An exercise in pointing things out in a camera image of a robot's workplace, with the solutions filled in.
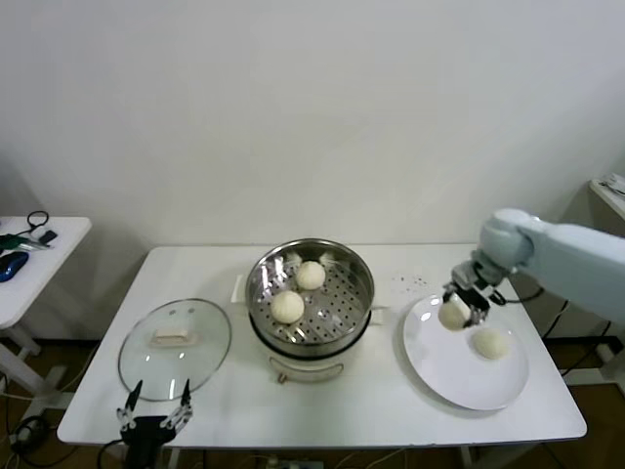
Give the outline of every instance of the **stainless steel steamer basket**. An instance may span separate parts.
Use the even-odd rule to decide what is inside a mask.
[[[320,262],[325,283],[317,290],[298,287],[295,274],[302,262]],[[292,324],[271,316],[273,297],[297,291],[304,315]],[[247,278],[245,301],[252,326],[274,351],[298,360],[321,360],[353,345],[369,324],[373,303],[373,276],[350,248],[325,239],[286,242],[265,254]]]

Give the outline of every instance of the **table leg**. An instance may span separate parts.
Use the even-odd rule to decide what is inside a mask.
[[[67,367],[60,364],[53,366],[44,381],[53,389],[57,389],[59,383],[65,375],[66,370]],[[37,397],[37,399],[30,402],[30,406],[21,419],[24,420],[32,415],[42,415],[46,408],[65,410],[69,407],[69,403],[71,403],[71,398],[73,398],[73,396],[74,393],[55,392],[50,396]]]
[[[26,360],[28,357],[28,350],[22,348],[18,353],[18,358],[21,361]],[[11,378],[9,376],[5,376],[4,379],[0,380],[0,394],[5,393],[7,388],[9,387],[9,383],[11,382]]]
[[[30,354],[37,356],[41,353],[41,347],[32,340],[30,334],[21,325],[15,324],[13,327],[5,329],[4,332],[20,347],[26,349]]]
[[[604,365],[601,368],[577,368],[571,370],[564,381],[567,386],[592,384],[615,384],[625,396],[625,350],[616,356],[606,344],[597,348]]]
[[[180,458],[180,448],[172,448],[172,452],[169,455],[169,462],[167,469],[176,469],[178,467],[178,459]]]
[[[54,386],[46,382],[2,344],[0,344],[0,369],[33,396],[46,396],[55,392]]]
[[[106,452],[113,456],[115,459],[120,461],[124,461],[126,459],[126,453],[128,452],[128,447],[123,443],[118,443],[117,445],[113,445],[106,449]]]
[[[502,446],[491,449],[487,454],[473,462],[469,447],[461,447],[462,463],[465,469],[503,469],[515,459],[523,456],[537,444]]]

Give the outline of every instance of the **black cable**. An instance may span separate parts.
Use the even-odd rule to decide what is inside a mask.
[[[6,376],[6,374],[2,374],[2,377],[0,378],[0,381],[2,381],[2,379],[4,379],[4,380],[5,380],[5,383],[6,383],[6,384],[5,384],[5,386],[6,386],[6,389],[8,390],[8,388],[9,388],[9,382],[8,382],[8,380],[7,380],[7,376]],[[7,438],[10,438],[10,436],[13,434],[13,430],[11,430],[11,424],[9,423],[9,402],[10,402],[10,400],[9,400],[9,398],[8,398],[8,397],[6,397],[6,396],[5,396],[5,398],[4,398],[4,399],[5,399],[5,410],[6,410],[6,411],[5,411],[5,414],[4,414],[4,417],[5,417],[5,418],[4,418],[4,426],[5,426],[5,430],[7,431]],[[17,426],[14,430],[17,430],[17,429],[19,429],[19,428],[20,428],[20,424],[19,424],[19,425],[18,425],[18,426]],[[24,428],[24,429],[27,429],[27,430],[32,431],[32,429],[31,429],[30,427],[28,427],[28,426],[24,426],[23,428]],[[40,463],[40,462],[34,462],[34,461],[29,460],[29,459],[25,456],[25,454],[24,454],[23,452],[21,452],[21,451],[16,451],[15,447],[11,447],[11,450],[12,450],[15,454],[17,454],[17,455],[21,458],[21,460],[22,460],[23,462],[25,462],[25,463],[26,463],[26,465],[28,465],[28,466],[30,466],[30,467],[36,467],[36,468],[54,467],[54,466],[56,466],[57,464],[61,464],[62,462],[64,462],[65,460],[67,460],[70,456],[72,456],[75,452],[77,452],[79,449],[80,449],[80,447],[74,447],[74,448],[72,448],[72,449],[69,451],[69,453],[68,453],[68,454],[64,455],[62,458],[60,458],[60,459],[58,459],[58,460],[56,460],[56,461],[53,461],[53,462],[46,462],[46,463]]]
[[[542,447],[549,453],[552,459],[556,461],[556,464],[558,464],[561,469],[566,469],[566,466],[563,464],[563,462],[558,459],[554,451],[549,448],[546,443],[543,443]]]
[[[543,340],[545,340],[547,338],[547,336],[549,336],[549,334],[551,334],[552,331],[556,328],[556,326],[558,325],[558,322],[560,322],[560,318],[563,316],[563,312],[564,312],[564,310],[566,308],[568,308],[568,300],[564,300],[564,303],[562,303],[562,306],[560,307],[560,311],[558,312],[558,315],[556,316],[554,321],[551,323],[551,325],[547,329],[547,332],[545,332],[543,334],[543,337],[542,337]]]
[[[30,219],[34,216],[37,215],[41,215],[44,220],[41,223],[34,223],[33,221],[31,221]],[[50,214],[48,212],[46,212],[45,210],[35,210],[34,212],[30,212],[27,216],[26,216],[26,222],[28,223],[28,229],[27,230],[23,230],[19,233],[13,233],[13,234],[9,234],[9,236],[12,237],[18,237],[20,235],[26,235],[26,234],[30,234],[32,232],[34,232],[36,229],[45,226],[48,221],[50,220]]]
[[[121,443],[121,442],[122,442],[121,438],[119,440],[111,440],[106,445],[100,448],[100,450],[98,451],[98,469],[103,469],[102,455],[104,454],[104,452],[110,447],[112,447],[113,445],[117,445],[118,443]]]
[[[540,288],[538,288],[538,290],[536,290],[536,293],[534,293],[533,295],[529,295],[525,298],[520,298],[518,300],[509,300],[508,298],[505,298],[505,300],[506,300],[506,303],[525,303],[527,301],[535,300],[544,292],[545,292],[545,289],[541,286]]]
[[[29,460],[25,454],[21,454],[21,453],[17,453],[17,455],[21,458],[21,461],[25,462],[27,466],[30,467],[36,467],[36,468],[44,468],[44,467],[54,467],[57,464],[61,464],[63,461],[65,461],[66,459],[69,459],[75,452],[77,452],[80,449],[80,447],[74,447],[72,448],[66,455],[64,455],[62,458],[57,459],[54,462],[46,462],[46,463],[41,463],[41,462],[33,462],[31,460]]]
[[[604,337],[607,334],[607,330],[609,329],[609,327],[612,325],[612,321],[609,320],[607,322],[607,324],[605,325],[605,329],[603,330],[603,332],[601,333],[601,335],[599,336],[599,339],[597,341],[597,343],[593,346],[592,349],[590,349],[586,354],[584,354],[584,356],[579,359],[577,362],[575,362],[575,364],[569,368],[567,371],[565,371],[562,374],[562,377],[567,376],[573,369],[575,369],[577,366],[579,366],[582,362],[584,362],[588,357],[590,357],[591,355],[593,355],[595,353],[595,351],[597,350],[597,347],[599,347],[599,344],[601,344],[601,338]]]

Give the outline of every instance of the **floor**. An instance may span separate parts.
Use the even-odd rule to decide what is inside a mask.
[[[84,361],[89,356],[91,344],[48,344],[43,345],[43,353],[39,357],[27,359],[28,363],[39,373],[45,374],[53,363],[68,364],[67,381],[80,371]],[[588,350],[588,345],[550,345],[550,353],[560,368],[572,365]],[[591,356],[581,366],[596,366],[599,359]],[[23,395],[19,386],[12,384],[9,392]],[[581,440],[572,442],[549,443],[541,445],[510,464],[510,469],[611,469],[625,467],[625,399],[618,389],[611,385],[583,386],[571,388],[571,393],[588,423],[588,434]],[[8,415],[11,428],[19,422],[27,407],[26,402],[17,400],[0,400],[0,418]],[[46,413],[51,425],[58,425],[63,417],[60,411]],[[0,468],[14,468],[16,459],[13,458],[9,466],[5,461],[11,456],[8,441],[4,439],[5,424],[0,430]],[[71,451],[51,432],[48,440],[41,448],[29,456],[35,465],[47,464],[64,457]],[[489,448],[475,448],[476,455],[483,455]],[[390,455],[392,451],[368,450],[360,451],[341,465],[343,469],[367,468],[371,462]],[[71,457],[54,466],[63,468],[92,468],[96,467],[97,448],[79,448]],[[335,466],[351,451],[284,451],[277,455],[283,459],[319,460],[325,468],[336,469]],[[255,469],[264,468],[264,458],[267,452],[235,452],[235,451],[208,451],[207,467],[214,469]],[[185,451],[181,455],[179,468],[199,469],[202,467],[202,452],[196,450]],[[28,467],[21,461],[20,467]],[[109,455],[104,456],[104,468],[119,468],[121,464]],[[411,449],[391,455],[388,459],[376,465],[376,469],[400,468],[461,468],[459,451],[457,448],[428,448]]]

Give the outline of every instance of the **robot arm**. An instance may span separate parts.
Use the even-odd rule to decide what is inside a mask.
[[[443,299],[456,293],[471,309],[466,325],[482,322],[486,298],[519,271],[571,303],[625,322],[625,239],[574,225],[554,225],[525,212],[498,210],[484,223],[472,259],[452,270]]]

